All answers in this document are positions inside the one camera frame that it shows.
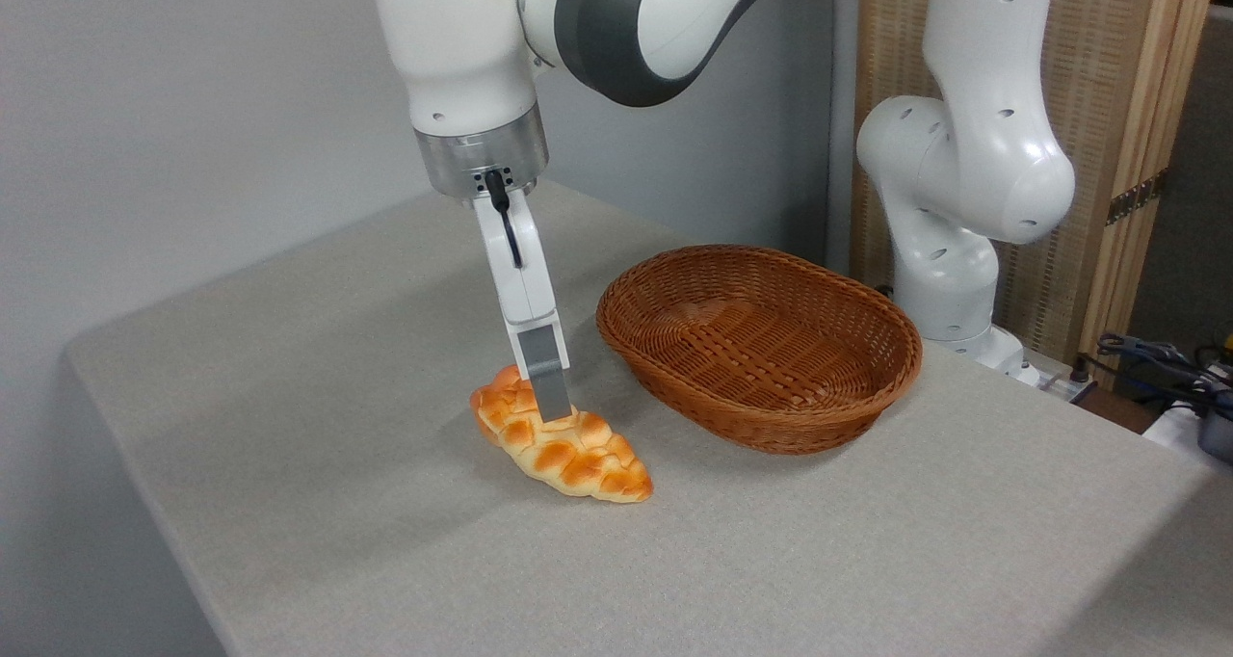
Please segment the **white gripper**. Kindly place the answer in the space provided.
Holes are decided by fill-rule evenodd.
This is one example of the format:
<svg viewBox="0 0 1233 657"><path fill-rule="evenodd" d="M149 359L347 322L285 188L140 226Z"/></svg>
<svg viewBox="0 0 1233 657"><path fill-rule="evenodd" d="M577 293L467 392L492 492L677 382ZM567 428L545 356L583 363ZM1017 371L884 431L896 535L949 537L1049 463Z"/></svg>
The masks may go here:
<svg viewBox="0 0 1233 657"><path fill-rule="evenodd" d="M508 200L506 214L497 212L490 197L476 197L473 210L485 237L499 309L512 327L518 371L536 394L538 415L543 423L552 423L573 412L566 385L568 354L563 348L559 303L525 192L514 189Z"/></svg>

